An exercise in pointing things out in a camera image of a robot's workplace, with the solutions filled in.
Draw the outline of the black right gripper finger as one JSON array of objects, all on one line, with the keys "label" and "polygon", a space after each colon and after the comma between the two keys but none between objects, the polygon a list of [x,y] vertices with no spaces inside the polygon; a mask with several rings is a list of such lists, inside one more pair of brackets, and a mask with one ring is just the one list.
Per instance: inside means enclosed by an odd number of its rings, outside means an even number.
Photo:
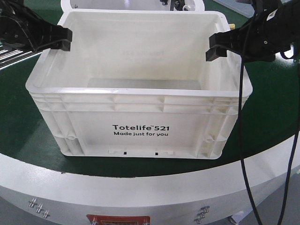
[{"label": "black right gripper finger", "polygon": [[219,57],[227,57],[227,50],[221,47],[210,48],[206,52],[206,61],[213,61]]},{"label": "black right gripper finger", "polygon": [[209,37],[209,47],[241,48],[239,33],[235,31],[215,33]]}]

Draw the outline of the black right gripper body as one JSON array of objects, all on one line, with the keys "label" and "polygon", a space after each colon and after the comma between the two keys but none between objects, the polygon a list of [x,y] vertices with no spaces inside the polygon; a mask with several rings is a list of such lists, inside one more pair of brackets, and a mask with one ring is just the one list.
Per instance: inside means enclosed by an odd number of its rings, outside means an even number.
[{"label": "black right gripper body", "polygon": [[290,0],[239,0],[255,10],[242,27],[232,30],[231,48],[247,62],[273,61],[300,40],[300,2]]}]

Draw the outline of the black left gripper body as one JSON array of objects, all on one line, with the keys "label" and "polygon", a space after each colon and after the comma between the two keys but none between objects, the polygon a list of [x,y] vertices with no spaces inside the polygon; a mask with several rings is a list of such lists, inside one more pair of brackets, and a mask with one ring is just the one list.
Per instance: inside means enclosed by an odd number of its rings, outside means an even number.
[{"label": "black left gripper body", "polygon": [[39,51],[55,45],[54,25],[46,22],[22,0],[0,2],[0,42],[6,49]]}]

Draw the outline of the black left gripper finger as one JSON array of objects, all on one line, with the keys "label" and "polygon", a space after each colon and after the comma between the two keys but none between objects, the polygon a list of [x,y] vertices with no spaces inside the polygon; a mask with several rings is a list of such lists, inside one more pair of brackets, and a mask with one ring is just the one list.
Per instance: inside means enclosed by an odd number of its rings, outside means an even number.
[{"label": "black left gripper finger", "polygon": [[45,29],[47,42],[68,41],[72,42],[72,31],[60,25],[48,24]]},{"label": "black left gripper finger", "polygon": [[71,42],[66,40],[59,40],[56,42],[50,42],[45,45],[41,45],[38,47],[38,50],[45,50],[45,49],[56,49],[56,50],[63,50],[63,51],[70,51],[71,49]]}]

